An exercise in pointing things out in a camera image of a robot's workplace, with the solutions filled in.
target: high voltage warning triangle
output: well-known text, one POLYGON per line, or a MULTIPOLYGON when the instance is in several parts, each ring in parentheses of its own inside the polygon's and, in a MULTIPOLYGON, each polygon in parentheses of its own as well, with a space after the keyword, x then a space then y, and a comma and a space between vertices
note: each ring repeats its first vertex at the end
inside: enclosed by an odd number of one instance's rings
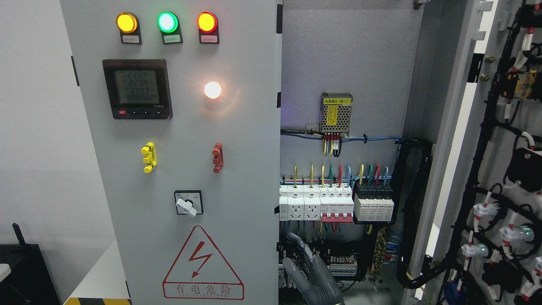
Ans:
POLYGON ((166 298, 244 299, 243 282, 201 226, 188 235, 162 287, 166 298))

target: yellow and black hazard tape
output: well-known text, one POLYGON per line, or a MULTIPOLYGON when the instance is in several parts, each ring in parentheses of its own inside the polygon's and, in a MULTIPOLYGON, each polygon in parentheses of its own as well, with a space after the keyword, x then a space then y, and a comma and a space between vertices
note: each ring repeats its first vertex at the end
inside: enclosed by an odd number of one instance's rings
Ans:
POLYGON ((64 305, 132 305, 132 301, 117 298, 71 297, 64 305))

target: digital power meter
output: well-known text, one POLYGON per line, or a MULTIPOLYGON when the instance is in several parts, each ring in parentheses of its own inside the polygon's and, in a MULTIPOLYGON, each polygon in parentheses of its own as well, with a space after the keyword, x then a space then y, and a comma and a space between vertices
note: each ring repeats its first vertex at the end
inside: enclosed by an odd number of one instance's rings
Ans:
POLYGON ((165 59, 104 59, 114 119, 173 117, 165 59))

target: robotic hand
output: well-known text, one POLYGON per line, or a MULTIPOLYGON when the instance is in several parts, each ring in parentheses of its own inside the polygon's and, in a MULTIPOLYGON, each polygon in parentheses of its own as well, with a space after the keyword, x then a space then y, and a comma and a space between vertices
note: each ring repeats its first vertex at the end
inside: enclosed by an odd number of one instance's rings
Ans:
POLYGON ((344 305, 339 286, 324 261, 294 233, 288 233, 288 240, 297 246, 303 271, 290 258, 282 263, 308 305, 344 305))

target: red wire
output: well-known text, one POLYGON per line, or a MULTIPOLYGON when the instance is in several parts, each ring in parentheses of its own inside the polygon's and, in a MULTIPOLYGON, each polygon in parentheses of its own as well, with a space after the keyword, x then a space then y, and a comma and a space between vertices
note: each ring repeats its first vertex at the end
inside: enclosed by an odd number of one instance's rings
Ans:
POLYGON ((380 183, 380 165, 376 165, 375 173, 377 173, 375 185, 378 185, 380 183))
POLYGON ((339 167, 339 187, 341 182, 343 181, 343 167, 339 167))

